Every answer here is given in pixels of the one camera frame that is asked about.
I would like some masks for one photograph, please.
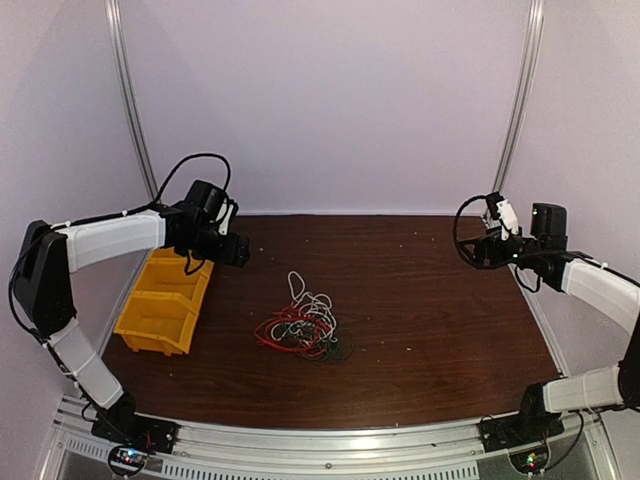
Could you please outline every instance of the metal bar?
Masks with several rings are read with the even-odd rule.
[[[504,187],[507,174],[509,173],[509,167],[515,155],[520,130],[524,121],[525,107],[531,92],[533,76],[538,63],[543,24],[544,0],[531,0],[527,33],[522,52],[522,64],[520,66],[520,78],[518,79],[518,87],[516,89],[507,135],[502,148],[502,154],[500,155],[500,164],[498,165],[491,190],[493,192],[501,190]]]
[[[158,183],[156,182],[153,167],[151,166],[149,151],[144,138],[140,114],[133,90],[133,82],[131,80],[124,41],[124,31],[120,17],[120,0],[105,0],[105,6],[107,10],[107,25],[109,26],[109,35],[111,36],[111,44],[113,46],[120,91],[122,93],[127,123],[129,125],[129,133],[131,134],[133,147],[138,157],[138,163],[147,194],[150,199],[153,199],[158,193]]]

